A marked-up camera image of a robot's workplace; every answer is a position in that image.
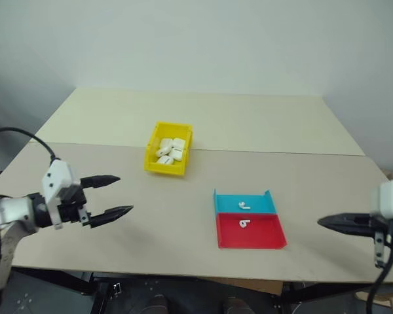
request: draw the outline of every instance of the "shoe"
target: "shoe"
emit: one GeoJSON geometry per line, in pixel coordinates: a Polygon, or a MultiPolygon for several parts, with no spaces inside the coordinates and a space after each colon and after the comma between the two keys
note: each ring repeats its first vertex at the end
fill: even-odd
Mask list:
{"type": "Polygon", "coordinates": [[[156,294],[151,298],[140,314],[168,314],[168,300],[163,294],[156,294]]]}
{"type": "Polygon", "coordinates": [[[245,301],[234,297],[228,298],[223,304],[224,314],[255,314],[245,301]]]}

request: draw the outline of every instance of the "blue tray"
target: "blue tray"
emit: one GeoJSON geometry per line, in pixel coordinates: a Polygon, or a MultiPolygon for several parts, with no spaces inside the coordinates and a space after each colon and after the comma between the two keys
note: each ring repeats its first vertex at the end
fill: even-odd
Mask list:
{"type": "Polygon", "coordinates": [[[217,194],[214,190],[215,215],[218,213],[247,213],[247,214],[276,214],[271,192],[263,195],[217,194]],[[239,203],[243,201],[250,209],[241,209],[239,203]]]}

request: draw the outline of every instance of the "black table frame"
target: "black table frame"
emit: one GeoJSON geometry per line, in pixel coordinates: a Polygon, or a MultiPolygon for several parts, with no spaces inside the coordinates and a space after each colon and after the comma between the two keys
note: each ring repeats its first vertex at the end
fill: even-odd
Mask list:
{"type": "MultiPolygon", "coordinates": [[[[84,295],[94,295],[94,304],[90,312],[91,314],[103,314],[105,312],[108,301],[117,293],[117,283],[128,286],[128,284],[138,279],[203,281],[203,279],[184,276],[121,275],[111,273],[93,273],[90,279],[85,281],[59,270],[39,270],[20,267],[13,267],[13,270],[84,295]]],[[[274,306],[278,313],[290,314],[291,306],[294,304],[337,296],[348,292],[355,292],[370,286],[371,283],[317,283],[309,287],[295,289],[293,285],[286,285],[281,296],[270,296],[273,297],[274,306]]]]}

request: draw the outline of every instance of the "table leg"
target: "table leg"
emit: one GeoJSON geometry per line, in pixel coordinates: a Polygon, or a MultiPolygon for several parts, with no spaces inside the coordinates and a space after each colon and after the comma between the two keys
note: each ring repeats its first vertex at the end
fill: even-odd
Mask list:
{"type": "Polygon", "coordinates": [[[40,280],[53,283],[60,287],[68,288],[81,294],[91,295],[96,292],[97,284],[84,281],[60,270],[40,270],[35,268],[13,267],[12,270],[23,273],[40,280]]]}
{"type": "Polygon", "coordinates": [[[275,299],[275,308],[280,313],[291,313],[291,304],[300,304],[329,298],[340,294],[355,292],[370,287],[372,283],[317,283],[306,288],[289,290],[275,299]]]}
{"type": "Polygon", "coordinates": [[[104,314],[106,305],[113,293],[113,285],[111,283],[99,283],[98,291],[94,297],[94,302],[90,314],[104,314]]]}

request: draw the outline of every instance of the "table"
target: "table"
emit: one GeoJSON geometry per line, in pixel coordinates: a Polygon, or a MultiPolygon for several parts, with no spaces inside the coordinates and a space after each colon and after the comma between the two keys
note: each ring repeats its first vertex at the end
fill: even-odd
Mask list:
{"type": "MultiPolygon", "coordinates": [[[[78,176],[122,178],[87,190],[88,210],[96,214],[129,204],[134,209],[93,230],[78,224],[40,230],[20,243],[15,266],[314,282],[363,283],[378,276],[372,240],[316,223],[330,214],[369,212],[371,190],[386,180],[319,97],[85,88],[66,100],[38,136],[78,176]],[[184,178],[143,170],[144,146],[159,115],[194,126],[184,178]],[[225,194],[270,189],[287,247],[218,249],[215,188],[225,194]]],[[[0,176],[0,194],[39,191],[47,166],[43,148],[29,143],[0,176]]],[[[393,281],[393,269],[387,281],[393,281]]]]}

